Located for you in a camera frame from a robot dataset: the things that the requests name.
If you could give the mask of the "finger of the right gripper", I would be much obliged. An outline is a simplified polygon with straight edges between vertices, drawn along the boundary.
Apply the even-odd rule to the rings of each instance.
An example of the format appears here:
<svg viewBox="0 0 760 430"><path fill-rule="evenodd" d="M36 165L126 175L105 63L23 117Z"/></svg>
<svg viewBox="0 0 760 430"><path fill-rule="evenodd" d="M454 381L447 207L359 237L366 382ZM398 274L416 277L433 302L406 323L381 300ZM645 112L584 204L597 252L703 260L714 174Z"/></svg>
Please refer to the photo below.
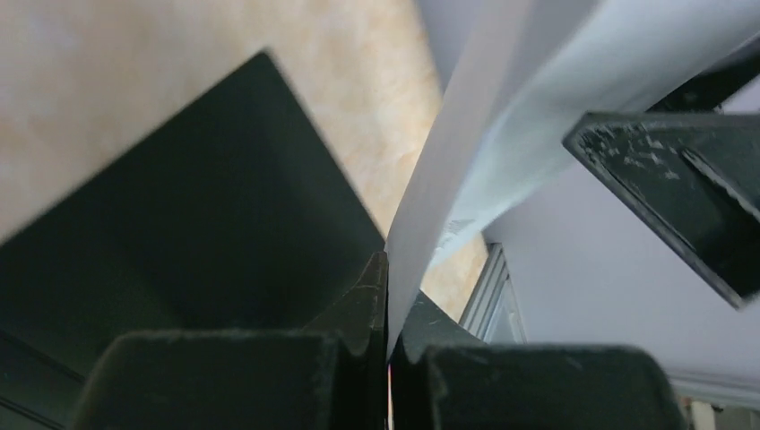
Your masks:
<svg viewBox="0 0 760 430"><path fill-rule="evenodd" d="M563 145L729 305L759 298L757 113L591 113Z"/></svg>

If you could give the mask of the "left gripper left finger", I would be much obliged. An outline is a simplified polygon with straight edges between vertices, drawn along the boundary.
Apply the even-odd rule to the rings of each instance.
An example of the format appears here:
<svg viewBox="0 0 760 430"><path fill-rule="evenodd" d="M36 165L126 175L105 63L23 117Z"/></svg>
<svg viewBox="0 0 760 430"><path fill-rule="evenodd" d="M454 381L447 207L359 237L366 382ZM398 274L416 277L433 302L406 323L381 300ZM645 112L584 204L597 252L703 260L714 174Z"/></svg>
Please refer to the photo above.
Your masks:
<svg viewBox="0 0 760 430"><path fill-rule="evenodd" d="M89 377L74 429L384 429L388 261L294 330L133 331Z"/></svg>

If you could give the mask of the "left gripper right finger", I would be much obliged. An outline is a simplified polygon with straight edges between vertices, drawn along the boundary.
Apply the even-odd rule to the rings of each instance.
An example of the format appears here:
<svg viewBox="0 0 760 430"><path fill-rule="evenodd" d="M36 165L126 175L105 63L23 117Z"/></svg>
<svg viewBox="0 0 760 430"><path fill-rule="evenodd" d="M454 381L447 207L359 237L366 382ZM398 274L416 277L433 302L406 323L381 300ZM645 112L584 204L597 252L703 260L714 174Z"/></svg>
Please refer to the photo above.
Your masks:
<svg viewBox="0 0 760 430"><path fill-rule="evenodd" d="M419 294L391 360L398 429L684 429L638 348L489 345Z"/></svg>

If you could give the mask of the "teal black file folder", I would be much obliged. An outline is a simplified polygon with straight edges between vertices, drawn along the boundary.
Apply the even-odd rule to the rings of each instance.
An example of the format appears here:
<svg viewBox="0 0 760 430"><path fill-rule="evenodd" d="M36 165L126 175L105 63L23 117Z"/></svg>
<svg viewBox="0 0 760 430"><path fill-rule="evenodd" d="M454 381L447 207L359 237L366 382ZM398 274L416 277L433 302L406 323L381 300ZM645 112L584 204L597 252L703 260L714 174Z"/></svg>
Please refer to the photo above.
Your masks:
<svg viewBox="0 0 760 430"><path fill-rule="evenodd" d="M1 426L74 429L133 331L294 330L384 240L267 53L1 248Z"/></svg>

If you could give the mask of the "printed paper sheet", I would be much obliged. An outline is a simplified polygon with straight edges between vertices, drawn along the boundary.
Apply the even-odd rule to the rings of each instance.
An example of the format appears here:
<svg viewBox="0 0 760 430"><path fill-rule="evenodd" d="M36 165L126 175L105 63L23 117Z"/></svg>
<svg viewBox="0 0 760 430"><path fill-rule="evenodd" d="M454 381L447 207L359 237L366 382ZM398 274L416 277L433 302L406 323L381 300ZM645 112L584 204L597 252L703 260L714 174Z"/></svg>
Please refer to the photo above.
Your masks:
<svg viewBox="0 0 760 430"><path fill-rule="evenodd" d="M428 268L568 165L581 116L644 111L758 33L756 1L485 2L388 233L388 347Z"/></svg>

